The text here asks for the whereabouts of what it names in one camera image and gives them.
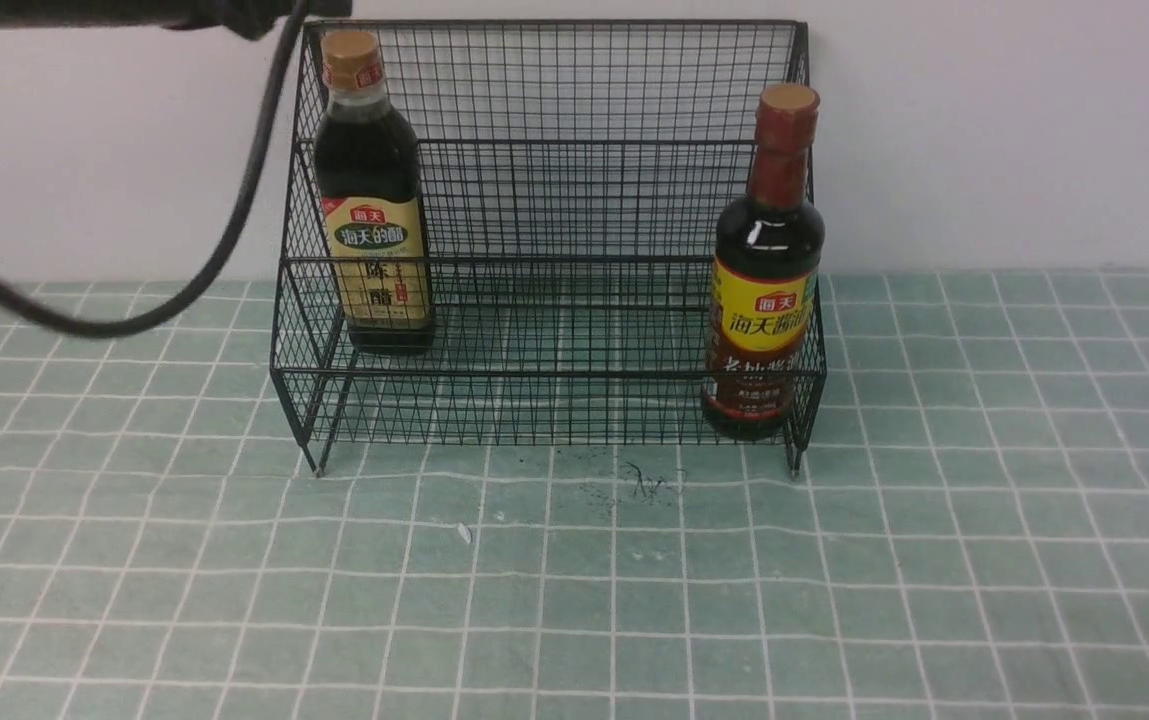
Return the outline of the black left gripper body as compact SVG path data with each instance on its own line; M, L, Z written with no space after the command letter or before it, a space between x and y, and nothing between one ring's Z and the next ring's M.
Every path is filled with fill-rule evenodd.
M259 40L290 18L300 1L0 1L0 29L223 28Z

